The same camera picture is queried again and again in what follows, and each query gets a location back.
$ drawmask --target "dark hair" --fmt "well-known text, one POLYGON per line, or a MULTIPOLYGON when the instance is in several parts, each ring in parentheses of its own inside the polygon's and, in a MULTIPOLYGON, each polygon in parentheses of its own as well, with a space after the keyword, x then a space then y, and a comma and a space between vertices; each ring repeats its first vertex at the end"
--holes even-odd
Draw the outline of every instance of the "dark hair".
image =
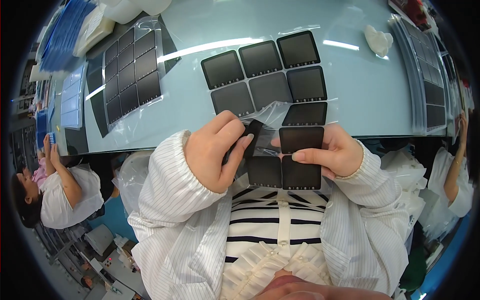
POLYGON ((17 174, 14 174, 12 176, 12 196, 22 224, 27 228, 35 228, 40 222, 43 194, 38 195, 38 200, 34 203, 28 204, 25 202, 27 192, 18 179, 17 174))
POLYGON ((85 281, 85 276, 83 276, 82 279, 80 279, 80 283, 84 288, 91 289, 91 287, 89 287, 87 282, 85 281))

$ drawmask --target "stacked screen protectors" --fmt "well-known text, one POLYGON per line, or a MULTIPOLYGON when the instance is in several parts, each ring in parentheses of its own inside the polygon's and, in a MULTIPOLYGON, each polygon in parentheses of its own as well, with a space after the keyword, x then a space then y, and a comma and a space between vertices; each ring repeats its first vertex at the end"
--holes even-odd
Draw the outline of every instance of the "stacked screen protectors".
POLYGON ((108 124, 159 97, 155 30, 135 40, 131 28, 105 51, 105 105, 108 124))
POLYGON ((279 130, 280 159, 273 146, 258 147, 264 125, 252 121, 244 135, 254 140, 245 151, 250 184, 285 190, 318 190, 321 166, 300 164, 291 154, 322 146, 327 93, 317 46, 310 31, 230 50, 202 61, 215 113, 230 110, 238 117, 261 111, 274 101, 291 105, 279 130))
POLYGON ((390 23, 407 67, 414 133, 427 135, 445 128, 448 98, 438 46, 398 15, 393 15, 390 23))

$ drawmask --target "white shirt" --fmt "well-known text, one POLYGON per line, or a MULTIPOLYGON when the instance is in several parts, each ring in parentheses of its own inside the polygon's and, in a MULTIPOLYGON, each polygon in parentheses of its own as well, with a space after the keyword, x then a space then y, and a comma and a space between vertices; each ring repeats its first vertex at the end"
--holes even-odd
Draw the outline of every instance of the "white shirt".
MULTIPOLYGON (((448 170, 455 157, 441 147, 438 149, 433 161, 432 174, 428 180, 428 189, 435 194, 447 199, 444 190, 444 183, 447 178, 448 170)), ((460 172, 456 180, 458 194, 455 200, 448 207, 457 217, 464 217, 472 208, 473 185, 468 182, 467 159, 464 157, 460 164, 460 172)))
MULTIPOLYGON (((232 210, 232 186, 217 194, 190 171, 182 131, 163 141, 128 218, 139 243, 132 249, 152 299, 218 299, 232 210)), ((336 178, 319 227, 323 254, 336 286, 392 295, 408 264, 408 213, 401 188, 363 147, 354 174, 336 178)))
POLYGON ((90 169, 90 166, 79 165, 68 168, 68 171, 82 188, 82 198, 72 209, 63 191, 60 175, 55 172, 48 176, 40 186, 43 192, 40 219, 46 227, 64 229, 76 225, 102 207, 100 178, 90 169))

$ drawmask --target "woman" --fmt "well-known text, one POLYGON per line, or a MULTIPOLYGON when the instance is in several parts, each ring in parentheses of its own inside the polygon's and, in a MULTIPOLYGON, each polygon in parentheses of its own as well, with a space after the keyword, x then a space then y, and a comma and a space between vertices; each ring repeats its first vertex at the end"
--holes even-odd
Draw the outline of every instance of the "woman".
POLYGON ((114 191, 110 161, 98 159, 90 165, 66 168, 60 162, 57 145, 50 149, 44 139, 47 179, 41 185, 27 174, 12 177, 12 193, 24 226, 38 222, 53 229, 63 229, 82 222, 99 210, 114 191))
POLYGON ((152 299, 388 299, 408 264, 408 213, 379 157, 327 125, 328 150, 292 159, 322 165, 335 182, 330 198, 262 195, 242 189, 242 178, 232 184, 252 140, 238 140, 244 129, 224 111, 152 153, 139 212, 128 218, 152 299))
POLYGON ((415 158, 427 169, 428 189, 448 203, 457 217, 464 217, 472 207, 473 186, 467 170, 467 131, 465 113, 460 115, 460 137, 456 147, 447 150, 441 139, 424 138, 415 141, 415 158))

